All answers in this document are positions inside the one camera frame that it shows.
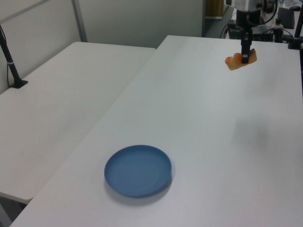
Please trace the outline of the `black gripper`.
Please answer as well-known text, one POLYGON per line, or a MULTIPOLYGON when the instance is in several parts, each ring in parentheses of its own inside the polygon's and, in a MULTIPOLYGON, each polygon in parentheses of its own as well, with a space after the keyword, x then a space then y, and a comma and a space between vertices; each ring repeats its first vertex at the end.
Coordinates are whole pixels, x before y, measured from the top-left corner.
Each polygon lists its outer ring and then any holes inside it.
POLYGON ((243 29, 250 29, 249 31, 242 31, 241 34, 241 63, 247 64, 249 62, 249 54, 252 45, 252 27, 260 25, 261 10, 255 11, 236 11, 236 25, 243 29))

